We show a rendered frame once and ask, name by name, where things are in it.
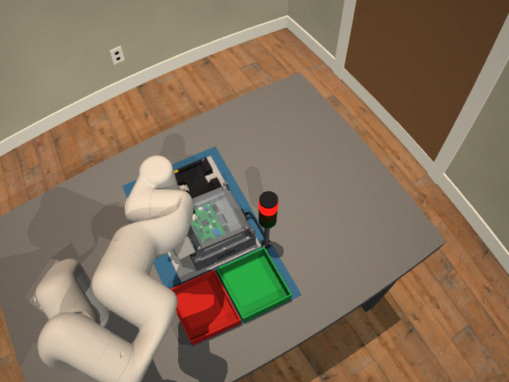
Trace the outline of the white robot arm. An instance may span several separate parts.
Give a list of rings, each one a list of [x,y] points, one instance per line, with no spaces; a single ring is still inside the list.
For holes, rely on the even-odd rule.
[[[167,158],[147,158],[126,199],[130,224],[115,233],[92,281],[75,259],[48,271],[33,298],[49,319],[37,343],[46,365],[98,382],[142,381],[177,310],[176,294],[149,276],[153,262],[173,249],[179,259],[195,252],[184,190]],[[133,343],[104,328],[108,309],[139,328]]]

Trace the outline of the green bin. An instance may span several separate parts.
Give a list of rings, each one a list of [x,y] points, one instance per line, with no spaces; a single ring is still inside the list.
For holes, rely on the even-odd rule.
[[[216,270],[243,322],[292,298],[265,247]]]

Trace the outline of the red bin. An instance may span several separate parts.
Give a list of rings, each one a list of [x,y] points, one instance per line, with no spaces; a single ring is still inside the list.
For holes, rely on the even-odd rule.
[[[215,270],[170,290],[177,296],[176,313],[192,345],[241,324]]]

